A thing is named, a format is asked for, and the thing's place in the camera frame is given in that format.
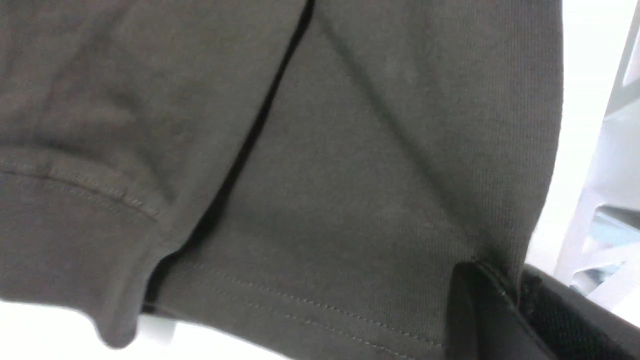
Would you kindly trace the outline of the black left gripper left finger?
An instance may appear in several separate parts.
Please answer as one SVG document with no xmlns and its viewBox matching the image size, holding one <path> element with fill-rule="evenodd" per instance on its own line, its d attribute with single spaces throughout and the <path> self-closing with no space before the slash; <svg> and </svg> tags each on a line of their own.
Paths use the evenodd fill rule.
<svg viewBox="0 0 640 360">
<path fill-rule="evenodd" d="M 446 305 L 446 360 L 555 360 L 521 315 L 514 289 L 479 262 L 462 262 L 451 274 Z"/>
</svg>

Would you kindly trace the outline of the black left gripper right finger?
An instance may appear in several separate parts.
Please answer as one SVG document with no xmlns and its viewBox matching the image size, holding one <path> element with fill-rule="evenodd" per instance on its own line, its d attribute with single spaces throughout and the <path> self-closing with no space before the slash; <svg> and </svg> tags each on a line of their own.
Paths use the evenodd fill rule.
<svg viewBox="0 0 640 360">
<path fill-rule="evenodd" d="M 532 265 L 520 279 L 519 309 L 558 360 L 638 360 L 640 331 Z"/>
</svg>

